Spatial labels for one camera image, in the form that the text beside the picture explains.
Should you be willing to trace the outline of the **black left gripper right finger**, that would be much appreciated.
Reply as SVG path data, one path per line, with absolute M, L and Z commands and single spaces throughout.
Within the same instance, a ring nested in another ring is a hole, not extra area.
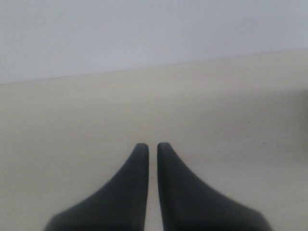
M 198 178 L 171 144 L 157 146 L 157 180 L 166 231 L 269 231 L 264 216 Z

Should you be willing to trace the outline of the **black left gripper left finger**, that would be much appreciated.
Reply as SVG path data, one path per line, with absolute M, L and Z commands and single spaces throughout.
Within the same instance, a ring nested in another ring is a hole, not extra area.
M 135 145 L 119 171 L 97 192 L 53 216 L 47 231 L 142 231 L 149 185 L 149 148 Z

